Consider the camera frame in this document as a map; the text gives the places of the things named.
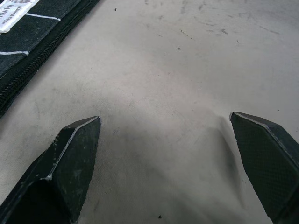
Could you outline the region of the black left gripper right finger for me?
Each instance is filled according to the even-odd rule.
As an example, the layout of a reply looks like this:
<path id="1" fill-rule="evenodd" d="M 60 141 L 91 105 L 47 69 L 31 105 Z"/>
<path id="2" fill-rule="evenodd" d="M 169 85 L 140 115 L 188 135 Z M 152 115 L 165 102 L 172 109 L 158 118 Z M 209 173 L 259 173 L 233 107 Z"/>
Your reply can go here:
<path id="1" fill-rule="evenodd" d="M 299 222 L 299 144 L 279 124 L 231 112 L 244 170 L 274 224 Z"/>

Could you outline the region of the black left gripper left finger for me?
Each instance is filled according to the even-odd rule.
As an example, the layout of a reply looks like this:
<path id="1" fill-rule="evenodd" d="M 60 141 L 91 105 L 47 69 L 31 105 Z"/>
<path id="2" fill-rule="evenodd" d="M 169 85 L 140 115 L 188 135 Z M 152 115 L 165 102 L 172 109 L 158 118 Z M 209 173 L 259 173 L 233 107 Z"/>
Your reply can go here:
<path id="1" fill-rule="evenodd" d="M 62 128 L 0 206 L 0 222 L 76 224 L 93 176 L 100 127 L 94 116 Z"/>

